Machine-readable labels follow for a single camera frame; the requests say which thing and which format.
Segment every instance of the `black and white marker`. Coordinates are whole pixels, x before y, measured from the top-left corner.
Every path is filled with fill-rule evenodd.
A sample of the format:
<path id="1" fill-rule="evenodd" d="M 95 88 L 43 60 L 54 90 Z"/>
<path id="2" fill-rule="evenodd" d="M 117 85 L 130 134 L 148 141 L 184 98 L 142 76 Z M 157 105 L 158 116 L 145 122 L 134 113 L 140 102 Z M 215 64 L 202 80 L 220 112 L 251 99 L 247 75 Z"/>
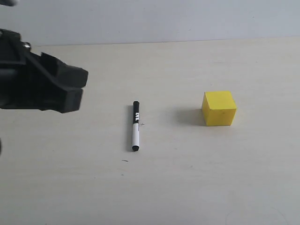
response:
<path id="1" fill-rule="evenodd" d="M 132 129 L 132 150 L 138 151 L 140 148 L 140 103 L 133 102 L 133 129 Z"/>

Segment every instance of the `yellow block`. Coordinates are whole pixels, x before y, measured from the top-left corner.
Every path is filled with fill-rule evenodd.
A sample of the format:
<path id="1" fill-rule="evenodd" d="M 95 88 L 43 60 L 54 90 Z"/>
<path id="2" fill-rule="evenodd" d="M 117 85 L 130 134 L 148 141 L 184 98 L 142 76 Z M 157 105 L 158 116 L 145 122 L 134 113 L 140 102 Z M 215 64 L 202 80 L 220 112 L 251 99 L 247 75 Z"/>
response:
<path id="1" fill-rule="evenodd" d="M 236 104 L 230 91 L 204 93 L 202 112 L 207 126 L 228 126 L 233 122 Z"/>

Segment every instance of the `table surface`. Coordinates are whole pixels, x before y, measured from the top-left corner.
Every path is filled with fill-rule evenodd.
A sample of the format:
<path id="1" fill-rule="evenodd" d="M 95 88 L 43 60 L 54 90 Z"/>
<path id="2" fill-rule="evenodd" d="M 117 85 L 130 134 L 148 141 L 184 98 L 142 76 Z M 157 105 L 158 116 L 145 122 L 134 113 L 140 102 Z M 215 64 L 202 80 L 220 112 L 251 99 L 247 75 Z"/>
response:
<path id="1" fill-rule="evenodd" d="M 299 50 L 299 37 L 34 48 L 90 76 L 78 112 L 1 111 L 0 224 L 300 224 Z M 204 126 L 214 90 L 232 92 L 230 127 Z"/>

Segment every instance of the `white wall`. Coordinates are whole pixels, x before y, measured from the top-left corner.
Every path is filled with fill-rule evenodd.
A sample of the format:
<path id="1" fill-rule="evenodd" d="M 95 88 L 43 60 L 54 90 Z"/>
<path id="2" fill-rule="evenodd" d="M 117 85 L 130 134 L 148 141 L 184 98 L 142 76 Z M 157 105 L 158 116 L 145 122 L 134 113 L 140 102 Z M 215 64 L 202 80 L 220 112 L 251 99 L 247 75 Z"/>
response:
<path id="1" fill-rule="evenodd" d="M 0 27 L 34 45 L 295 36 L 299 9 L 299 0 L 21 0 L 0 7 Z"/>

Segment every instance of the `marker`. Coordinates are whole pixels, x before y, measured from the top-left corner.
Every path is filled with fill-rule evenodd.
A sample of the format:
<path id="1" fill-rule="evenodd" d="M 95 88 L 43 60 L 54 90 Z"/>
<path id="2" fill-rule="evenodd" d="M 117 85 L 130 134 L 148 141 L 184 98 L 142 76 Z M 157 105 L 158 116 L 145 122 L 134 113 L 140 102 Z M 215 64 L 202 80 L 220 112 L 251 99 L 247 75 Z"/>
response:
<path id="1" fill-rule="evenodd" d="M 140 103 L 133 102 L 133 129 L 132 129 L 132 150 L 138 151 L 140 148 Z"/>

